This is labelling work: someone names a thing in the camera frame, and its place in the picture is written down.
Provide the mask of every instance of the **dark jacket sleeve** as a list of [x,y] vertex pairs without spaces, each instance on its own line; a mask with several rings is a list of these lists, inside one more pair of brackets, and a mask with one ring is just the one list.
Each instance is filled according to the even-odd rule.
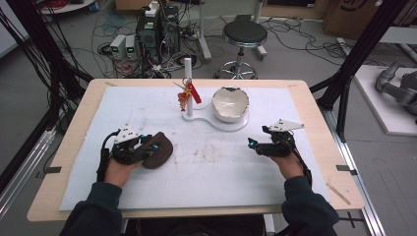
[[117,207],[121,194],[115,185],[92,184],[89,196],[76,204],[60,235],[120,235],[122,213]]
[[315,194],[304,176],[284,183],[286,201],[282,213],[296,235],[336,235],[333,225],[339,221],[334,208],[319,194]]

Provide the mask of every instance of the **gray floor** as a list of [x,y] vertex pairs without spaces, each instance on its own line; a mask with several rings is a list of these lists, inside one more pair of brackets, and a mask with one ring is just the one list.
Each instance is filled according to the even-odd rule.
[[[103,24],[123,25],[135,20],[134,15],[120,15],[114,10],[91,13],[88,10],[63,14],[59,16],[62,29],[74,49],[77,60],[95,78],[103,78],[90,52],[102,42],[111,41],[109,37],[94,36],[103,32]],[[208,35],[220,35],[223,26],[222,19],[206,19],[207,29],[214,27]],[[133,29],[134,23],[127,24]],[[320,22],[302,22],[302,31],[316,38],[317,46],[324,42],[334,43],[334,37],[324,35]],[[298,32],[279,32],[281,42],[287,46],[304,48],[308,39]],[[263,61],[256,53],[248,51],[246,61],[250,62],[259,72],[260,79],[304,80],[309,86],[333,75],[339,66],[315,57],[303,50],[293,50],[284,47],[277,37],[269,33],[265,49],[268,57]],[[237,48],[224,42],[218,37],[208,37],[208,47],[211,50],[212,61],[193,71],[194,78],[212,78],[213,74],[226,61],[233,60]],[[332,58],[323,50],[315,51],[335,64],[341,64],[342,59]],[[371,59],[390,64],[395,58],[401,58],[407,67],[416,64],[401,52],[381,44],[377,47]],[[96,58],[104,70],[104,64]],[[173,78],[183,78],[183,71],[172,73]],[[0,137],[0,171],[3,171],[10,159],[15,155],[31,130],[40,120],[47,108],[46,88],[37,78],[30,63],[20,50],[14,50],[0,59],[0,125],[3,134]],[[386,135],[370,109],[363,94],[352,83],[346,120],[346,139],[354,156],[358,170],[364,180],[370,197],[381,219],[387,235],[414,235],[417,230],[417,187],[414,170],[417,164],[417,138]],[[56,138],[55,146],[61,137]],[[40,162],[37,170],[42,168],[46,157],[53,152],[48,151]],[[1,235],[57,235],[63,222],[29,222],[26,218],[30,204],[41,184],[41,179],[35,178],[35,173],[26,183],[19,196],[9,208],[5,217],[0,221]],[[362,218],[358,211],[350,212],[354,218]],[[340,217],[348,217],[347,211],[341,211]],[[281,215],[274,216],[276,230],[284,224]],[[340,221],[335,225],[338,235],[368,235],[363,222]]]

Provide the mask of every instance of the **white paper sheet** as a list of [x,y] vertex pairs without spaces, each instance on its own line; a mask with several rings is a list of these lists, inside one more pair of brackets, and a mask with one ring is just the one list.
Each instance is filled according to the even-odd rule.
[[[209,103],[218,88],[199,88]],[[263,125],[278,119],[302,123],[286,88],[242,88],[250,99],[248,125],[222,133],[204,121],[182,118],[178,88],[108,88],[74,163],[60,210],[85,200],[95,182],[104,138],[129,124],[139,134],[163,132],[174,151],[161,167],[135,169],[123,188],[120,208],[234,207],[281,205],[283,183],[277,165],[248,148],[248,138],[270,143]],[[313,173],[313,190],[328,190],[305,131],[295,130],[297,147]],[[107,143],[112,147],[112,140]]]

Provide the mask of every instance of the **red tag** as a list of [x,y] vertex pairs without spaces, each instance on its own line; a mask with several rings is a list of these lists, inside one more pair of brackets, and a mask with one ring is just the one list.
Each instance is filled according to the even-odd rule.
[[197,104],[202,103],[202,99],[199,96],[199,93],[196,91],[196,88],[193,86],[193,83],[187,83],[188,88],[191,90],[191,95],[193,96],[194,100],[196,100]]

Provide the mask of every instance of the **power supply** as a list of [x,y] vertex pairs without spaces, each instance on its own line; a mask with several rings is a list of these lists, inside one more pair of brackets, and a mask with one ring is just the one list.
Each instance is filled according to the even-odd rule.
[[165,50],[169,53],[180,51],[180,40],[178,33],[178,7],[166,6],[160,14],[163,28],[163,40],[165,41]]
[[115,60],[123,60],[126,56],[126,35],[119,34],[110,44]]
[[135,35],[127,35],[126,36],[126,54],[129,60],[138,60],[138,43],[136,42]]
[[157,9],[154,15],[140,15],[138,25],[136,27],[136,35],[138,36],[141,53],[144,51],[152,63],[160,64],[160,48],[162,42],[162,25],[160,22],[160,9]]

